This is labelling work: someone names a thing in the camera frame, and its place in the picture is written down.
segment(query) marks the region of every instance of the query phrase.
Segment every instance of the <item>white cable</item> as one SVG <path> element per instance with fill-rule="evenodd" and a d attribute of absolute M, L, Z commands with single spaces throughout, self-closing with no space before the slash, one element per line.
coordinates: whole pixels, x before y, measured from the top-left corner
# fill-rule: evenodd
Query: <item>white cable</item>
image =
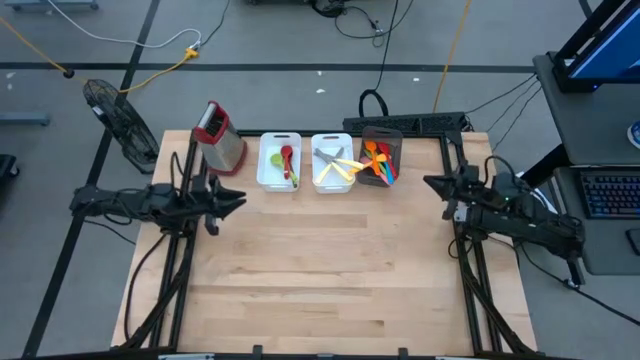
<path fill-rule="evenodd" d="M 59 7 L 56 6 L 56 4 L 53 3 L 53 0 L 48 0 L 49 4 L 51 4 L 51 6 L 53 6 L 54 9 L 56 9 L 56 11 L 58 11 L 58 13 L 60 13 L 60 15 L 62 15 L 65 19 L 69 20 L 69 22 L 71 24 L 73 24 L 75 27 L 77 27 L 78 29 L 80 29 L 83 33 L 89 35 L 90 37 L 97 39 L 97 40 L 104 40 L 104 41 L 111 41 L 111 42 L 117 42 L 117 43 L 126 43 L 126 44 L 133 44 L 133 45 L 138 45 L 138 46 L 142 46 L 142 47 L 146 47 L 146 48 L 151 48 L 151 49 L 157 49 L 157 48 L 161 48 L 166 46 L 167 44 L 169 44 L 170 42 L 172 42 L 173 40 L 175 40 L 178 36 L 186 33 L 186 32 L 194 32 L 196 34 L 198 34 L 198 41 L 196 41 L 195 43 L 193 43 L 193 45 L 190 46 L 190 48 L 192 49 L 198 49 L 200 47 L 200 41 L 202 40 L 202 34 L 200 33 L 200 31 L 196 30 L 196 29 L 184 29 L 182 31 L 180 31 L 179 33 L 175 34 L 171 39 L 163 42 L 162 44 L 159 45 L 147 45 L 147 44 L 141 44 L 137 41 L 134 40 L 119 40 L 119 39 L 111 39 L 111 38 L 106 38 L 106 37 L 102 37 L 102 36 L 97 36 L 94 35 L 90 32 L 88 32 L 87 30 L 83 29 L 82 26 L 78 25 L 75 21 L 71 20 L 70 17 L 67 16 L 67 14 L 65 14 L 64 12 L 62 12 L 62 10 L 60 10 Z"/>
<path fill-rule="evenodd" d="M 521 171 L 519 173 L 516 174 L 517 177 L 522 177 L 522 175 L 524 175 L 524 171 Z M 538 201 L 540 201 L 541 203 L 547 205 L 547 209 L 549 211 L 551 211 L 554 214 L 558 213 L 558 210 L 556 210 L 555 206 L 553 206 L 553 204 L 551 203 L 551 201 L 549 201 L 549 199 L 547 199 L 546 196 L 544 196 L 544 194 L 542 193 L 542 191 L 540 191 L 540 189 L 533 189 L 532 191 L 533 193 L 535 193 L 535 196 Z"/>

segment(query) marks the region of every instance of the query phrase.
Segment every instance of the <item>yellow cable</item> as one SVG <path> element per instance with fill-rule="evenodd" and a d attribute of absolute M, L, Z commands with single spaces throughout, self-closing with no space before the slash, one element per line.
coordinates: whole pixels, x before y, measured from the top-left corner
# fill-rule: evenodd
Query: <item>yellow cable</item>
<path fill-rule="evenodd" d="M 438 85 L 438 92 L 436 93 L 436 100 L 433 103 L 434 113 L 438 108 L 438 100 L 440 99 L 440 92 L 442 91 L 442 87 L 444 86 L 444 80 L 447 78 L 447 71 L 449 71 L 449 65 L 453 61 L 453 54 L 456 52 L 456 46 L 458 45 L 458 40 L 460 40 L 460 34 L 462 33 L 462 29 L 464 28 L 464 22 L 467 19 L 467 15 L 469 14 L 469 7 L 471 7 L 471 0 L 467 0 L 467 4 L 464 6 L 464 13 L 462 14 L 462 18 L 460 19 L 460 25 L 458 25 L 458 30 L 456 31 L 456 37 L 455 39 L 453 39 L 453 43 L 451 44 L 451 50 L 449 51 L 449 58 L 447 59 L 447 65 L 445 65 L 444 71 L 442 72 L 442 78 L 440 79 L 440 85 Z"/>
<path fill-rule="evenodd" d="M 148 83 L 150 83 L 151 80 L 157 78 L 158 76 L 164 75 L 166 73 L 169 73 L 169 72 L 179 68 L 180 66 L 184 65 L 184 63 L 186 63 L 187 61 L 189 61 L 189 60 L 191 60 L 193 58 L 196 58 L 196 57 L 198 57 L 198 52 L 193 50 L 192 48 L 187 48 L 187 53 L 184 55 L 184 58 L 182 58 L 182 60 L 180 60 L 179 63 L 173 65 L 172 67 L 168 68 L 167 70 L 163 70 L 163 71 L 160 71 L 159 73 L 151 75 L 150 78 L 148 78 L 147 80 L 141 82 L 140 84 L 138 84 L 136 86 L 133 86 L 133 87 L 130 87 L 130 88 L 124 89 L 124 90 L 119 90 L 118 92 L 120 94 L 126 94 L 126 93 L 129 93 L 129 92 L 133 91 L 133 90 L 139 89 L 139 88 L 147 85 Z"/>
<path fill-rule="evenodd" d="M 53 61 L 50 57 L 48 57 L 47 55 L 45 55 L 42 51 L 40 51 L 37 47 L 35 47 L 35 45 L 31 44 L 27 39 L 24 38 L 24 36 L 22 36 L 22 34 L 20 34 L 20 32 L 18 32 L 18 30 L 16 30 L 13 26 L 11 26 L 11 24 L 9 24 L 3 17 L 0 16 L 0 22 L 2 22 L 2 24 L 4 26 L 7 27 L 7 29 L 9 29 L 15 36 L 18 37 L 18 39 L 20 39 L 20 41 L 22 41 L 25 45 L 27 45 L 28 47 L 31 48 L 31 50 L 35 51 L 36 54 L 40 55 L 40 57 L 42 57 L 43 59 L 45 59 L 49 64 L 51 64 L 53 67 L 55 67 L 56 69 L 60 70 L 62 73 L 69 73 L 69 71 L 67 69 L 65 69 L 64 67 L 62 67 L 62 65 L 58 64 L 57 62 Z M 163 70 L 157 74 L 154 74 L 153 76 L 151 76 L 150 78 L 148 78 L 147 80 L 143 81 L 141 84 L 138 84 L 134 87 L 131 87 L 129 89 L 125 89 L 125 90 L 120 90 L 119 93 L 121 94 L 126 94 L 128 92 L 131 92 L 133 90 L 139 89 L 145 85 L 147 85 L 148 83 L 151 82 L 151 80 L 157 78 L 160 75 L 164 75 L 168 72 L 171 72 L 177 68 L 179 68 L 180 66 L 182 66 L 184 63 L 186 63 L 187 61 L 198 57 L 198 52 L 191 49 L 191 48 L 187 48 L 187 53 L 185 54 L 184 58 L 182 60 L 180 60 L 179 63 L 173 65 L 172 67 L 168 68 L 167 70 Z M 82 81 L 82 83 L 86 83 L 87 80 L 83 79 L 81 77 L 74 77 L 74 79 L 80 80 Z"/>
<path fill-rule="evenodd" d="M 41 58 L 47 60 L 47 62 L 49 64 L 51 64 L 53 67 L 55 67 L 56 69 L 62 71 L 63 73 L 68 73 L 68 70 L 65 69 L 64 67 L 62 67 L 60 64 L 58 64 L 57 62 L 51 60 L 50 57 L 48 57 L 47 55 L 45 55 L 42 51 L 40 51 L 37 47 L 35 47 L 35 45 L 33 45 L 32 43 L 29 42 L 29 40 L 25 39 L 24 36 L 22 36 L 22 34 L 20 34 L 20 32 L 18 32 L 18 30 L 16 30 L 13 26 L 11 26 L 11 24 L 9 24 L 2 16 L 0 16 L 0 22 L 2 22 L 2 24 L 9 29 L 9 31 L 11 31 L 15 36 L 18 37 L 18 39 L 20 39 L 20 41 L 22 41 L 25 45 L 27 45 L 28 47 L 31 48 L 31 50 L 33 50 L 36 54 L 40 55 Z M 82 81 L 83 83 L 86 82 L 86 80 L 82 79 L 82 78 L 77 78 L 78 80 Z"/>

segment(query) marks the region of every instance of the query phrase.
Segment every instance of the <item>gray floor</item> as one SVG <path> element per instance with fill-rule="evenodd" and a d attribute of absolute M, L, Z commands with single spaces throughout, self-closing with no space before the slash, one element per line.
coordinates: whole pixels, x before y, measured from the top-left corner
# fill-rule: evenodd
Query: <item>gray floor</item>
<path fill-rule="evenodd" d="M 150 3 L 151 0 L 103 0 L 100 11 L 74 11 L 71 16 L 100 35 L 135 39 Z M 388 23 L 391 1 L 357 3 L 370 9 L 372 17 L 380 19 L 383 26 Z M 401 0 L 400 9 L 407 3 Z M 149 42 L 164 41 L 185 27 L 208 33 L 223 6 L 223 0 L 161 0 Z M 463 0 L 417 0 L 405 23 L 394 32 L 389 63 L 446 62 L 463 7 Z M 58 61 L 126 63 L 133 50 L 128 45 L 89 39 L 55 14 L 16 14 L 0 8 L 0 16 Z M 533 55 L 558 49 L 583 19 L 577 0 L 476 1 L 454 63 L 531 65 Z M 345 29 L 366 32 L 366 23 L 360 24 L 362 20 L 357 14 L 341 19 Z M 141 62 L 179 60 L 192 42 L 189 36 L 164 49 L 145 50 Z M 40 62 L 4 29 L 0 30 L 0 43 L 5 50 L 0 52 L 0 62 Z M 332 20 L 323 19 L 306 7 L 282 1 L 252 7 L 235 0 L 224 26 L 195 62 L 366 64 L 378 63 L 382 53 L 383 49 L 374 49 L 367 40 L 340 36 Z M 124 71 L 78 74 L 119 86 Z M 137 71 L 134 83 L 151 74 Z M 46 111 L 52 116 L 49 127 L 3 127 L 0 131 L 0 153 L 17 155 L 22 168 L 21 177 L 4 195 L 0 212 L 0 287 L 5 289 L 0 292 L 0 358 L 8 358 L 22 353 L 71 222 L 67 207 L 72 191 L 86 181 L 102 126 L 85 104 L 80 83 L 46 70 L 0 69 L 0 75 L 0 109 Z M 451 73 L 438 110 L 469 110 L 526 77 Z M 439 79 L 440 74 L 434 72 L 388 72 L 380 92 L 394 114 L 429 112 Z M 357 116 L 360 92 L 375 85 L 376 80 L 374 72 L 319 75 L 316 71 L 180 71 L 157 79 L 129 99 L 158 138 L 167 129 L 192 127 L 211 99 L 223 104 L 238 128 L 339 129 L 344 117 Z M 476 129 L 486 130 L 513 98 L 472 114 Z M 520 105 L 492 130 L 493 145 L 523 102 L 521 99 Z M 372 104 L 367 104 L 367 110 L 370 114 L 379 111 Z M 544 97 L 538 95 L 496 152 L 516 169 L 524 170 L 558 143 L 549 109 Z M 148 180 L 136 173 L 116 146 L 111 147 L 100 186 L 136 187 Z M 137 226 L 122 231 L 135 238 Z M 132 250 L 104 229 L 83 227 L 40 354 L 107 349 Z M 529 247 L 529 252 L 556 274 L 566 274 L 562 263 L 544 251 Z M 526 262 L 522 264 L 522 278 L 541 350 L 588 359 L 640 358 L 638 328 L 561 288 Z M 640 317 L 639 278 L 588 277 L 587 282 L 585 291 Z"/>

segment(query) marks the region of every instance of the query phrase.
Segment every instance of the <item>blue screen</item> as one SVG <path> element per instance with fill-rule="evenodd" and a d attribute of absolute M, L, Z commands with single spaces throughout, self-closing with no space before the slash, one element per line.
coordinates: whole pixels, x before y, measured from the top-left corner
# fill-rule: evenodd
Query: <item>blue screen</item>
<path fill-rule="evenodd" d="M 594 49 L 570 75 L 574 79 L 640 80 L 640 9 Z"/>

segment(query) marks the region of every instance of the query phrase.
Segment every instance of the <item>cheese grater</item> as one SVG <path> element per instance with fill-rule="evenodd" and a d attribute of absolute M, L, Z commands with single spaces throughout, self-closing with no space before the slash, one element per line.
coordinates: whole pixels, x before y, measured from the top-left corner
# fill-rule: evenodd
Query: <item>cheese grater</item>
<path fill-rule="evenodd" d="M 234 175 L 238 172 L 247 154 L 247 143 L 240 138 L 220 104 L 209 101 L 193 133 L 212 173 Z"/>

